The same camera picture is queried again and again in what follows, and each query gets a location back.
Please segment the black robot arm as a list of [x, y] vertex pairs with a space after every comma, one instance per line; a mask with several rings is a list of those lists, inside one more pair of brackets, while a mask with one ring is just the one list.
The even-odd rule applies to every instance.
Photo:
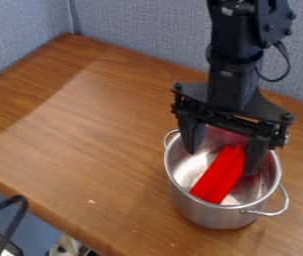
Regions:
[[294, 115], [260, 93], [264, 50], [287, 49], [282, 39], [291, 35], [295, 19], [287, 0], [206, 0], [211, 41], [206, 50], [210, 64], [206, 84], [172, 85], [172, 113], [188, 153], [194, 153], [207, 126], [248, 138], [243, 173], [258, 172], [269, 151], [289, 139]]

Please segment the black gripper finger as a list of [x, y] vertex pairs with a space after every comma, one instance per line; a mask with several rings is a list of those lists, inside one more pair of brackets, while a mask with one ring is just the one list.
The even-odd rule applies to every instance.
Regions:
[[180, 117], [178, 125], [184, 149], [194, 154], [206, 135], [206, 125], [188, 117]]
[[270, 138], [262, 135], [255, 135], [246, 146], [246, 159], [243, 174], [246, 176], [255, 175], [260, 163], [269, 151]]

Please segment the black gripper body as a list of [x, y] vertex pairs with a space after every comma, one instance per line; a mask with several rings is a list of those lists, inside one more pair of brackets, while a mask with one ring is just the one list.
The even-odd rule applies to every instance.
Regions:
[[269, 149], [283, 147], [295, 117], [266, 99], [259, 91], [263, 57], [246, 61], [210, 59], [208, 81], [172, 85], [172, 113], [250, 139], [270, 138]]

